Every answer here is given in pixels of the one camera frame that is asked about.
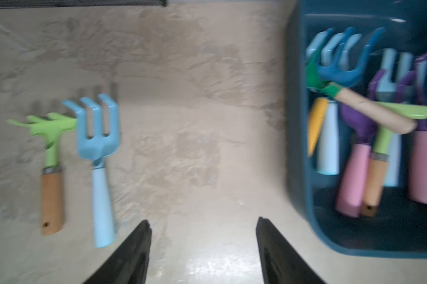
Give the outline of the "lime rake brown handle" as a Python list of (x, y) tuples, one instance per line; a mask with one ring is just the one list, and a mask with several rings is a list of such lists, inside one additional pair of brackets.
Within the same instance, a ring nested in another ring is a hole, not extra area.
[(45, 141), (45, 167), (41, 175), (41, 234), (56, 234), (64, 226), (63, 169), (58, 158), (60, 137), (66, 131), (76, 129), (77, 119), (51, 112), (46, 118), (36, 115), (26, 117), (27, 122), (8, 119), (7, 123), (29, 129), (30, 135), (43, 137)]

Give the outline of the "green rake wooden handle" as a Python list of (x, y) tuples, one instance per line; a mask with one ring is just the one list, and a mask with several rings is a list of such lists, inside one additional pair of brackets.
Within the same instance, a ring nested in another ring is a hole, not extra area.
[(348, 105), (394, 133), (407, 134), (416, 128), (416, 122), (413, 119), (399, 115), (349, 88), (322, 80), (317, 71), (318, 59), (319, 53), (315, 52), (307, 61), (306, 85), (308, 88), (313, 88), (329, 98)]

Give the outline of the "light blue fork rake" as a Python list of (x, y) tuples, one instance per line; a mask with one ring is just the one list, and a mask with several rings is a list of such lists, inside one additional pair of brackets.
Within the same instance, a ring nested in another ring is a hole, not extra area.
[(109, 134), (103, 133), (102, 107), (94, 100), (83, 97), (81, 102), (93, 111), (93, 137), (87, 136), (86, 111), (71, 100), (63, 105), (75, 112), (77, 117), (77, 152), (82, 159), (91, 160), (93, 232), (97, 248), (109, 246), (115, 240), (115, 219), (112, 198), (105, 170), (105, 157), (114, 154), (121, 142), (118, 104), (107, 94), (98, 98), (106, 104), (109, 112)]

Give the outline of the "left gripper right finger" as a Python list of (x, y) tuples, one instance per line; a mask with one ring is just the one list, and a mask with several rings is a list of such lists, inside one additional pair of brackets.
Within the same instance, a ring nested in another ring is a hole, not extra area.
[(269, 219), (258, 219), (256, 236), (264, 283), (324, 283)]

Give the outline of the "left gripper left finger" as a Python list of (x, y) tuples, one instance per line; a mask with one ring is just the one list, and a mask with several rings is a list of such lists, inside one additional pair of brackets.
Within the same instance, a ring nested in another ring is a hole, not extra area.
[(152, 229), (147, 220), (111, 254), (87, 284), (144, 284), (150, 260)]

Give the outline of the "blue fork yellow handle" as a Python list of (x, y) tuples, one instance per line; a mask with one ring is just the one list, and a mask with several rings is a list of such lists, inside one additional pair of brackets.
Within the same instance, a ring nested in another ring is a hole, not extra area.
[[(319, 75), (321, 76), (322, 80), (335, 82), (336, 84), (339, 84), (341, 86), (344, 86), (344, 87), (352, 90), (351, 87), (355, 86), (357, 83), (360, 82), (360, 80), (362, 78), (362, 74), (365, 71), (365, 68), (367, 67), (368, 58), (369, 58), (369, 55), (371, 53), (371, 48), (374, 47), (375, 42), (379, 39), (379, 37), (383, 31), (382, 31), (382, 29), (375, 30), (372, 38), (369, 40), (368, 44), (361, 51), (357, 67), (353, 70), (350, 70), (350, 71), (341, 70), (339, 67), (339, 60), (341, 58), (341, 55), (342, 55), (342, 52), (344, 50), (344, 47), (346, 45), (347, 40), (352, 35), (354, 35), (355, 29), (353, 27), (350, 27), (344, 31), (345, 37), (340, 41), (340, 43), (334, 49), (334, 51), (336, 53), (334, 54), (334, 58), (332, 59), (332, 64), (327, 65), (327, 66), (322, 65), (321, 52), (322, 52), (322, 49), (326, 46), (326, 44), (329, 42), (330, 38), (332, 38), (334, 36), (334, 29), (330, 28), (326, 31), (327, 31), (327, 37), (324, 39), (324, 41), (322, 41), (321, 45), (315, 51), (315, 52), (319, 53), (319, 59), (317, 60), (317, 71), (319, 72)], [(349, 109), (355, 111), (350, 106), (348, 106), (348, 105), (345, 105), (345, 106), (347, 106)], [(364, 125), (365, 121), (372, 121), (373, 123), (376, 123), (358, 111), (355, 111), (355, 114), (361, 118), (361, 122), (358, 123), (359, 125)]]

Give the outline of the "teal plastic storage box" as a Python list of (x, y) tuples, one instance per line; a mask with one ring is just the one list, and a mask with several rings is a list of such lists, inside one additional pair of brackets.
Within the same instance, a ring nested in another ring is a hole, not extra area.
[(298, 1), (291, 201), (342, 254), (427, 259), (427, 1)]

